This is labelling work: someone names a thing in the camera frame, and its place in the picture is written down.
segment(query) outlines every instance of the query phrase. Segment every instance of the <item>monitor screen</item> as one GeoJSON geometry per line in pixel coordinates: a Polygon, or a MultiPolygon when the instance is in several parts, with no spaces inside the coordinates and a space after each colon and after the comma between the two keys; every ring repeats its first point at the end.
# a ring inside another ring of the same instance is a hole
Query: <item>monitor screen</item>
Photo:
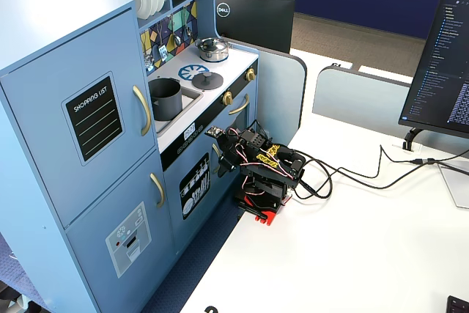
{"type": "Polygon", "coordinates": [[[295,0],[216,0],[222,37],[289,54],[295,0]]]}
{"type": "Polygon", "coordinates": [[[399,124],[469,138],[469,0],[440,0],[399,124]]]}

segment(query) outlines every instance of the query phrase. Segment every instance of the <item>chalkboard label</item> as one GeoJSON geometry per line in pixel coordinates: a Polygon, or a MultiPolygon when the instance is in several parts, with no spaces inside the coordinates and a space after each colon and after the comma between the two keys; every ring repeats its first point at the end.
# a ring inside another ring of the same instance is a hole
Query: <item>chalkboard label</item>
{"type": "Polygon", "coordinates": [[[73,98],[65,106],[85,161],[122,132],[110,76],[73,98]]]}

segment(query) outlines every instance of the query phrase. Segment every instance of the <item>gold handle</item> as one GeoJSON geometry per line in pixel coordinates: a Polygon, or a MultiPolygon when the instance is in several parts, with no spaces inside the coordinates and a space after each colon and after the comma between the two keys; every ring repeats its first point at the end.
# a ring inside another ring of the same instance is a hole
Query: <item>gold handle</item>
{"type": "Polygon", "coordinates": [[[254,69],[251,68],[246,73],[246,81],[251,82],[251,81],[254,81],[255,79],[256,79],[256,73],[254,72],[254,69]]]}
{"type": "Polygon", "coordinates": [[[140,92],[140,89],[137,86],[133,87],[133,94],[136,95],[140,100],[140,103],[144,106],[145,114],[147,115],[147,123],[145,124],[144,128],[141,129],[141,135],[145,136],[152,124],[152,115],[149,113],[149,107],[144,95],[140,92]]]}
{"type": "Polygon", "coordinates": [[[161,194],[161,201],[159,203],[156,204],[156,206],[158,208],[161,208],[163,205],[164,205],[164,190],[163,190],[163,187],[161,187],[161,184],[160,182],[158,181],[158,178],[156,177],[155,174],[151,173],[149,175],[149,177],[152,179],[152,181],[156,184],[156,186],[158,187],[158,190],[160,190],[160,194],[161,194]]]}
{"type": "MultiPolygon", "coordinates": [[[[221,153],[220,153],[220,150],[218,149],[218,147],[215,145],[215,143],[212,144],[212,148],[213,148],[213,150],[215,150],[215,153],[217,153],[218,158],[220,158],[221,153]]],[[[213,169],[213,174],[216,174],[218,172],[218,170],[220,170],[220,164],[218,164],[217,167],[213,169]]]]}
{"type": "Polygon", "coordinates": [[[238,108],[238,109],[231,110],[231,111],[228,113],[228,115],[233,115],[233,114],[239,113],[239,112],[242,111],[246,106],[248,106],[248,104],[249,104],[249,95],[246,95],[245,98],[246,98],[246,103],[244,103],[243,106],[241,106],[241,107],[238,108]]]}

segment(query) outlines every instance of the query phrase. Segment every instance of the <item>yellow label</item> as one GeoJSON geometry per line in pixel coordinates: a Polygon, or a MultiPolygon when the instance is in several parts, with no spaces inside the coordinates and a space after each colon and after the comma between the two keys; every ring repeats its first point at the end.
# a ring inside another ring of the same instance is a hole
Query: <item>yellow label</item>
{"type": "Polygon", "coordinates": [[[271,148],[269,148],[267,152],[269,152],[272,156],[275,156],[279,148],[280,146],[278,146],[277,144],[274,144],[271,148]]]}
{"type": "Polygon", "coordinates": [[[261,162],[266,163],[267,165],[272,166],[274,169],[277,169],[278,163],[276,163],[275,161],[272,161],[271,159],[267,158],[265,155],[263,155],[263,154],[258,154],[258,155],[256,156],[256,158],[259,159],[261,162]]]}

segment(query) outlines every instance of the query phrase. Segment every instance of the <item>robotic arm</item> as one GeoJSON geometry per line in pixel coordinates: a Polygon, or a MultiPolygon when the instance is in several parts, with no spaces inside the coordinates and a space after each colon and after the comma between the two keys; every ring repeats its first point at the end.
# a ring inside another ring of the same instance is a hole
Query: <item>robotic arm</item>
{"type": "Polygon", "coordinates": [[[303,176],[306,159],[280,144],[274,144],[254,129],[224,131],[215,126],[206,135],[217,140],[222,151],[218,176],[238,166],[245,176],[237,195],[239,206],[270,225],[289,188],[296,188],[303,176]]]}

